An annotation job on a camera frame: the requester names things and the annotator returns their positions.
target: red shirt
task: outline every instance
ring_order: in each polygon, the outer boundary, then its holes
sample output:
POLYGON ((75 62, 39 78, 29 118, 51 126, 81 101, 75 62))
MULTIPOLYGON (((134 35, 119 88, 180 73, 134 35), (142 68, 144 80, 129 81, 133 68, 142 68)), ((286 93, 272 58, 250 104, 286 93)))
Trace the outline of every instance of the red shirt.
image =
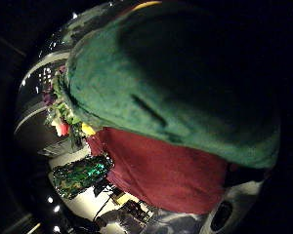
POLYGON ((156 207, 207 214, 224 193, 227 162, 216 155, 112 128, 88 143, 93 155, 104 150, 113 159, 110 182, 156 207))

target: black background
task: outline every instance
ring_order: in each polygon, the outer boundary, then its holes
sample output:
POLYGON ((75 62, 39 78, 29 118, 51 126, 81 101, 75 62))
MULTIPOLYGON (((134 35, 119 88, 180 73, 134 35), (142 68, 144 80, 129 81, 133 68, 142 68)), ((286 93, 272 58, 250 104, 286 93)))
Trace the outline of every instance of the black background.
MULTIPOLYGON (((20 80, 39 47, 71 19, 72 12, 81 13, 102 2, 0 1, 0 233, 22 233, 21 219, 30 223, 28 214, 35 209, 27 202, 29 192, 24 183, 35 166, 13 144, 20 80)), ((250 22, 254 33, 260 28, 270 40, 275 73, 272 85, 277 88, 282 117, 280 157, 259 202, 237 232, 293 234, 293 1, 217 0, 195 4, 224 19, 250 22)))

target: green fabric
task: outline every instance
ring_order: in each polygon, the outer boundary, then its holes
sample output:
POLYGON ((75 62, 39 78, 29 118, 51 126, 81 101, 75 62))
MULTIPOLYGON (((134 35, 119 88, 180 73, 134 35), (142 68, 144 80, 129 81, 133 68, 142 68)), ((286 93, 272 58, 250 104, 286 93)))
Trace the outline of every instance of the green fabric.
POLYGON ((270 168, 279 119, 243 32, 208 12, 163 3, 86 36, 67 63, 68 105, 110 126, 270 168))
POLYGON ((53 169, 53 181, 60 196, 73 199, 106 177, 113 162, 106 154, 88 155, 53 169))

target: green sequined object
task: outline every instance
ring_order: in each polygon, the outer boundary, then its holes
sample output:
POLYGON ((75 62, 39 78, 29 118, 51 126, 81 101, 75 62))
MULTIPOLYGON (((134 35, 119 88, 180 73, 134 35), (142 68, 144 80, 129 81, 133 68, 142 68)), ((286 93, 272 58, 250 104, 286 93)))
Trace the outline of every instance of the green sequined object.
POLYGON ((61 197, 73 199, 87 188, 96 185, 113 167, 106 153, 58 166, 53 169, 53 181, 61 197))

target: red object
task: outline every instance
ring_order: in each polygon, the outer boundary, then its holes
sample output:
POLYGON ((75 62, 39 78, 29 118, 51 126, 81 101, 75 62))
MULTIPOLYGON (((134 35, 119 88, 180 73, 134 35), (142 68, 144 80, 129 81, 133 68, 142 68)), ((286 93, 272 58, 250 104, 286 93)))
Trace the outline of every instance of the red object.
POLYGON ((156 207, 207 214, 224 193, 227 162, 216 155, 112 128, 88 143, 93 155, 105 150, 114 160, 110 182, 156 207))
POLYGON ((61 135, 66 136, 68 134, 69 125, 67 123, 61 123, 61 135))

